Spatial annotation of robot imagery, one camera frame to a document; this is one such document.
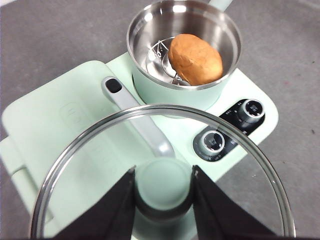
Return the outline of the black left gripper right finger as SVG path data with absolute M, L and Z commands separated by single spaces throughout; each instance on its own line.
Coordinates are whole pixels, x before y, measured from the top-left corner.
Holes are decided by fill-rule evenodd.
M 200 240 L 277 240 L 279 237 L 230 199 L 197 165 L 192 167 L 193 211 Z

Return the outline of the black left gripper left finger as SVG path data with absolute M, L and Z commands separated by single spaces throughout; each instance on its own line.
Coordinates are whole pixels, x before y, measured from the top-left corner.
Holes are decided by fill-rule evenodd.
M 91 208 L 55 240 L 129 240 L 135 219 L 135 168 L 130 168 Z

